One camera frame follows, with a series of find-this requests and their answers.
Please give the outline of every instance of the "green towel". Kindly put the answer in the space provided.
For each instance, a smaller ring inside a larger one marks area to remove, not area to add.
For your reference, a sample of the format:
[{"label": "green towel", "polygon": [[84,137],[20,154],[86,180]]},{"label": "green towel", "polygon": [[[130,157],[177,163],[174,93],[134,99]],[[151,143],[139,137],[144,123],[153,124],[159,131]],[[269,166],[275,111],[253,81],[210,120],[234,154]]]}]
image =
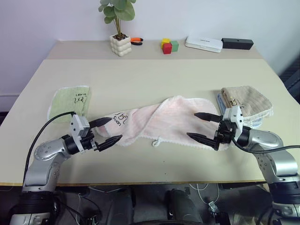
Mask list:
[{"label": "green towel", "polygon": [[[56,91],[51,106],[48,110],[48,120],[54,116],[74,111],[79,116],[86,116],[90,103],[90,87],[78,86],[78,87],[66,87]],[[70,122],[71,115],[65,115],[55,119],[54,123]]]}]

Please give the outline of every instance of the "green leaf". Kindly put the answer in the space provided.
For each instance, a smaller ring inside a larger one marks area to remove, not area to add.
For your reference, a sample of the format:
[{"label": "green leaf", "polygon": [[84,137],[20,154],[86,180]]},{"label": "green leaf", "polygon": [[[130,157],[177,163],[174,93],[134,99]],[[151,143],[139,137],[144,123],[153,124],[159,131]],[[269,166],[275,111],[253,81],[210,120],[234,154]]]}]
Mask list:
[{"label": "green leaf", "polygon": [[101,5],[108,5],[110,2],[110,0],[100,0]]},{"label": "green leaf", "polygon": [[104,15],[106,15],[107,17],[115,17],[116,14],[114,13],[114,10],[113,10],[114,7],[111,7],[111,6],[106,6],[103,10],[104,12]]},{"label": "green leaf", "polygon": [[101,6],[98,8],[99,12],[102,12],[103,9],[104,9],[105,7],[106,7],[106,5],[101,5]]},{"label": "green leaf", "polygon": [[105,18],[104,18],[104,22],[105,22],[106,24],[109,24],[109,23],[111,23],[114,19],[115,19],[115,17],[105,17]]},{"label": "green leaf", "polygon": [[126,8],[127,0],[111,0],[111,3],[118,9],[124,10]]},{"label": "green leaf", "polygon": [[125,20],[125,21],[133,20],[133,18],[135,17],[135,10],[133,9],[133,6],[130,1],[127,1],[126,7],[124,10],[119,10],[115,7],[114,12],[117,17],[119,17],[121,20]]}]

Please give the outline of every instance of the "black box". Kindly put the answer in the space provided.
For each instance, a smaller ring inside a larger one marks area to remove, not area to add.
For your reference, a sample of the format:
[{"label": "black box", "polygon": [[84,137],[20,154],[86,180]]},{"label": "black box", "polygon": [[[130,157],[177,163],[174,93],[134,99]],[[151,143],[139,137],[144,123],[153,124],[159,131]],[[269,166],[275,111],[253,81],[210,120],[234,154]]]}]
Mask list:
[{"label": "black box", "polygon": [[250,39],[222,38],[223,48],[249,50],[253,41]]}]

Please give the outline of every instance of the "toy block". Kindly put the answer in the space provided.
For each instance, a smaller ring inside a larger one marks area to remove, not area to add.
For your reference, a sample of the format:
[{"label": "toy block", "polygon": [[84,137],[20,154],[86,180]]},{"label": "toy block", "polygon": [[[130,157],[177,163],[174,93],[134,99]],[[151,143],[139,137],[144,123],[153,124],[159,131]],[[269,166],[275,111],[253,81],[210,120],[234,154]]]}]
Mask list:
[{"label": "toy block", "polygon": [[178,51],[178,47],[179,47],[178,41],[171,41],[170,43],[172,45],[172,52]]},{"label": "toy block", "polygon": [[164,54],[171,54],[171,51],[172,51],[172,45],[171,45],[171,43],[165,43],[163,45],[163,53]]},{"label": "toy block", "polygon": [[161,48],[163,48],[164,44],[166,43],[170,43],[170,39],[167,39],[167,38],[164,38],[162,41],[161,41]]}]

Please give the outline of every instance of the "pink towel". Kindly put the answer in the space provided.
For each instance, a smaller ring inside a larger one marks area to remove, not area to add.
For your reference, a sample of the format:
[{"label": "pink towel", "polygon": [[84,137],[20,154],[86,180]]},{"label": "pink towel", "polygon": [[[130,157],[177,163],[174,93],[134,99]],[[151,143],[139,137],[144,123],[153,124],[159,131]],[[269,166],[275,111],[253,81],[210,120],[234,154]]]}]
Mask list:
[{"label": "pink towel", "polygon": [[[161,142],[176,143],[202,149],[210,149],[187,136],[187,132],[199,133],[213,139],[218,123],[201,120],[194,113],[217,114],[215,106],[204,98],[184,98],[174,96],[161,104],[149,105],[140,109],[116,112],[107,117],[113,118],[102,127],[98,134],[104,137],[123,135],[117,145],[128,146],[139,137],[155,140],[157,147]],[[224,150],[228,145],[220,145]]]}]

